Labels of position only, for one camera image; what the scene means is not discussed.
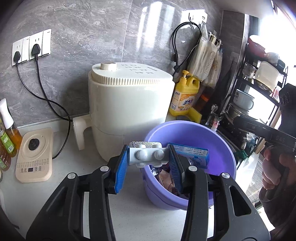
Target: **black power cord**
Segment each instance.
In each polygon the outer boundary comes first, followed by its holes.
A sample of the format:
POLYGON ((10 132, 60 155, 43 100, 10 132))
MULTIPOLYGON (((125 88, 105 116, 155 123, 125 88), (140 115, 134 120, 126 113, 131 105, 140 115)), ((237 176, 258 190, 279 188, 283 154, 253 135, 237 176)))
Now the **black power cord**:
POLYGON ((22 84, 23 84, 23 86, 27 89, 27 91, 29 91, 33 96, 35 96, 36 98, 38 98, 38 99, 40 99, 40 100, 45 100, 45 101, 47 101, 48 103, 53 103, 53 104, 56 104, 57 106, 59 106, 60 108, 62 108, 63 109, 63 111, 67 114, 67 117, 68 117, 68 119, 66 119, 67 121, 69 121, 69 127, 68 127, 68 133, 67 133, 67 136, 66 136, 66 139, 65 139, 65 141, 64 141, 64 144, 63 144, 63 146, 61 147, 61 149, 59 150, 59 152, 52 158, 52 159, 55 159, 60 153, 61 153, 61 151, 63 150, 63 148, 64 148, 64 146, 66 145, 66 142, 67 142, 67 140, 68 140, 68 137, 69 137, 69 134, 70 134, 70 129, 71 129, 71 119, 70 119, 70 116, 69 116, 69 113, 67 112, 67 110, 63 107, 63 106, 61 106, 59 103, 56 103, 55 101, 53 101, 53 100, 49 100, 48 98, 42 98, 42 97, 39 97, 38 95, 36 95, 36 94, 34 94, 26 85, 25 85, 25 83, 24 83, 24 81, 22 80, 22 77, 21 77, 21 75, 20 75, 20 72, 19 72, 19 68, 18 68, 18 61, 20 60, 20 53, 19 53, 19 51, 17 51, 17 52, 15 52, 15 55, 14 55, 14 57, 13 57, 13 61, 15 62, 15 65, 16 65, 16 67, 17 67, 17 74, 18 74, 18 76, 19 76, 19 78, 20 78, 20 80, 21 80, 21 82, 22 82, 22 84))
POLYGON ((176 73, 179 73, 180 69, 181 69, 181 66, 185 63, 185 61, 189 58, 189 56, 191 55, 192 51, 199 45, 200 43, 200 39, 202 37, 202 32, 200 30, 200 27, 191 21, 191 18, 188 16, 188 19, 189 19, 189 22, 184 22, 184 23, 181 23, 179 24, 175 30, 173 31, 173 34, 172 34, 172 44, 173 44, 173 50, 174 50, 174 61, 176 62, 176 65, 174 66, 174 73, 173 73, 173 77, 176 73), (197 43, 196 45, 192 48, 192 50, 190 51, 190 53, 187 55, 187 57, 185 58, 185 60, 179 65, 178 62, 179 62, 179 56, 178 56, 178 51, 177 51, 177 46, 176 46, 176 36, 177 36, 177 32, 180 28, 182 28, 183 26, 186 26, 186 25, 194 25, 198 28, 198 30, 200 31, 200 35, 198 37, 198 40, 197 40, 197 43))
MULTIPOLYGON (((36 62, 36 67, 37 67, 37 77, 38 77, 38 81, 39 81, 39 85, 41 87, 42 93, 45 97, 46 100, 48 100, 47 95, 43 89, 42 83, 41 83, 41 79, 40 79, 40 73, 39 73, 39 64, 38 64, 38 54, 40 53, 41 49, 39 44, 34 44, 33 48, 32 48, 32 55, 35 57, 35 62, 36 62)), ((67 121, 68 119, 65 117, 62 117, 61 115, 59 115, 55 109, 52 107, 50 101, 47 101, 49 107, 51 108, 51 110, 56 114, 57 117, 61 118, 62 120, 67 121)))

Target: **white plastic bag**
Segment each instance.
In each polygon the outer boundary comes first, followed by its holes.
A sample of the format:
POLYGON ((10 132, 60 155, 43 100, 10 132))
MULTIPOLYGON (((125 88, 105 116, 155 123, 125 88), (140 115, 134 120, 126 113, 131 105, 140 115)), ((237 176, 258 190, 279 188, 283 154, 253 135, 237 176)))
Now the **white plastic bag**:
POLYGON ((201 82, 208 76, 218 47, 209 41, 207 28, 201 26, 202 37, 189 64, 189 72, 201 82))
POLYGON ((212 68, 209 72, 207 78, 202 82, 202 85, 215 88, 218 81, 222 65, 222 52, 218 49, 216 56, 214 58, 212 68))

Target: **beige electric kettle base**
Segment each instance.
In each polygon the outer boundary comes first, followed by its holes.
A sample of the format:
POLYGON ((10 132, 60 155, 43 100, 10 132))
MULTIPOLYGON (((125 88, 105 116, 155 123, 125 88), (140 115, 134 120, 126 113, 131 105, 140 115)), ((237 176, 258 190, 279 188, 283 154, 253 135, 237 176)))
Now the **beige electric kettle base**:
POLYGON ((51 128, 31 131, 24 135, 15 169, 15 176, 20 182, 42 182, 50 178, 52 145, 51 128))

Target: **silver screw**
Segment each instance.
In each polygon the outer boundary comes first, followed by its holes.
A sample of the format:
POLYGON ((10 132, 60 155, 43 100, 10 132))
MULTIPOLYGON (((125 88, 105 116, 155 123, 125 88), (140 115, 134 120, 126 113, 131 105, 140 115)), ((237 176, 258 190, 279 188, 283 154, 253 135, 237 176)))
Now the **silver screw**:
POLYGON ((101 170, 102 172, 106 172, 106 171, 109 170, 109 167, 107 167, 107 166, 101 166, 100 170, 101 170))
POLYGON ((197 171, 197 167, 196 166, 190 166, 188 167, 188 169, 192 172, 196 172, 197 171))
POLYGON ((73 173, 73 172, 68 174, 68 178, 69 178, 69 179, 73 179, 73 178, 75 178, 75 177, 76 177, 76 174, 73 173))
POLYGON ((227 172, 223 172, 222 177, 225 179, 228 179, 228 178, 230 178, 230 175, 227 172))

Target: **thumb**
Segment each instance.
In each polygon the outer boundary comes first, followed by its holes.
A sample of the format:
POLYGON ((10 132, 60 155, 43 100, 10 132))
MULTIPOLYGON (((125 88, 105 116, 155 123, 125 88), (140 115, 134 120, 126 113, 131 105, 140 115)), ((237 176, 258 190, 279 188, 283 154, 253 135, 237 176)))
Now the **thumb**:
POLYGON ((287 185, 296 184, 296 159, 295 159, 295 156, 289 155, 286 153, 282 153, 279 157, 279 162, 284 167, 288 167, 290 169, 288 179, 287 179, 287 185))

